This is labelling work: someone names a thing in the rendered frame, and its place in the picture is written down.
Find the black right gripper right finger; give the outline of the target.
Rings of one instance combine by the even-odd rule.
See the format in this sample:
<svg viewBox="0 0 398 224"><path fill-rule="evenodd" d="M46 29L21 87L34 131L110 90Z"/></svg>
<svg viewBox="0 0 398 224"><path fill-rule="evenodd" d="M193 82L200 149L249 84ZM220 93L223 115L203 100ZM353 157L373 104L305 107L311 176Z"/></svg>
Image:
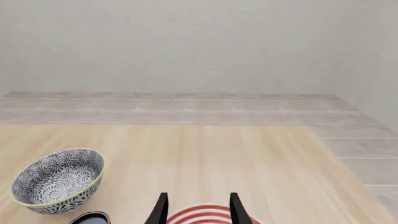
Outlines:
<svg viewBox="0 0 398 224"><path fill-rule="evenodd" d="M236 192L230 194L229 210L232 224L254 224Z"/></svg>

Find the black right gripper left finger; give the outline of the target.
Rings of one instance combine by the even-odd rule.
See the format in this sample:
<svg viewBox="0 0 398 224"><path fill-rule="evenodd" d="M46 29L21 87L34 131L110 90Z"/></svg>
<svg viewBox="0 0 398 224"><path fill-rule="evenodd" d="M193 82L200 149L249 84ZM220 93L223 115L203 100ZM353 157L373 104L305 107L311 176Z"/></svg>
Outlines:
<svg viewBox="0 0 398 224"><path fill-rule="evenodd" d="M168 216L168 194L162 192L152 209L146 224L167 224Z"/></svg>

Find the white plate with red rings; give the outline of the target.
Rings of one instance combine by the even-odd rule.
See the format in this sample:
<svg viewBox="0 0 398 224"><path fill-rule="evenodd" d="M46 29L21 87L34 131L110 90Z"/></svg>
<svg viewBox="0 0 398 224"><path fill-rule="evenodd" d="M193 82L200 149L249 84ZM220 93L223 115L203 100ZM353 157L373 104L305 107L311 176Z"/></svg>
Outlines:
<svg viewBox="0 0 398 224"><path fill-rule="evenodd" d="M265 224L248 214L254 224ZM177 210L167 217L167 224L232 224L229 205L203 203Z"/></svg>

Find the small black bowl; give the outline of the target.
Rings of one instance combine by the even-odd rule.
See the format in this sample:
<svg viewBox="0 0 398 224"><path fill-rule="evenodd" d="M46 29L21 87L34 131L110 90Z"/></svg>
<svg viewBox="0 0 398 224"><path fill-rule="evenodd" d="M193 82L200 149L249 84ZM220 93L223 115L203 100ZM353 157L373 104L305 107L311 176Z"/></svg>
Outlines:
<svg viewBox="0 0 398 224"><path fill-rule="evenodd" d="M104 212L92 211L77 216L69 224L111 224L111 222Z"/></svg>

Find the black and white patterned bowl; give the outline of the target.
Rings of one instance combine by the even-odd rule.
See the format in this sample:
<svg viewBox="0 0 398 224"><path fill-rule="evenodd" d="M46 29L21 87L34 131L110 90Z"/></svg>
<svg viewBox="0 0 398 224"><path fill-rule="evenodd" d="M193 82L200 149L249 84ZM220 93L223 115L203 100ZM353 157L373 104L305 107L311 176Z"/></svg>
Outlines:
<svg viewBox="0 0 398 224"><path fill-rule="evenodd" d="M67 149L36 160L12 183L13 199L38 214L76 210L100 187L104 156L92 149Z"/></svg>

